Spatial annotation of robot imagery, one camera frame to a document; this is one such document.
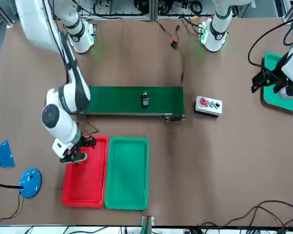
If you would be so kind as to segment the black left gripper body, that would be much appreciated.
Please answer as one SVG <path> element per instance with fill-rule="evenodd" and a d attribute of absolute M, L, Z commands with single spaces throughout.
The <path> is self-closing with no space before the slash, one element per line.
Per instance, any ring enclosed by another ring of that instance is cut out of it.
<path fill-rule="evenodd" d="M 270 79 L 270 83 L 274 85 L 273 92 L 277 94 L 283 87 L 288 85 L 288 77 L 280 72 Z"/>

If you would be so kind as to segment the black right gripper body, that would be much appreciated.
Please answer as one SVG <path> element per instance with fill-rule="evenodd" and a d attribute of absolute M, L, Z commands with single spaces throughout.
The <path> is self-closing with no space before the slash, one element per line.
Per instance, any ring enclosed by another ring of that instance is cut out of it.
<path fill-rule="evenodd" d="M 72 156 L 84 156 L 84 153 L 81 151 L 81 148 L 84 146 L 84 143 L 82 141 L 78 142 L 76 145 L 74 145 L 71 150 L 70 154 Z"/>

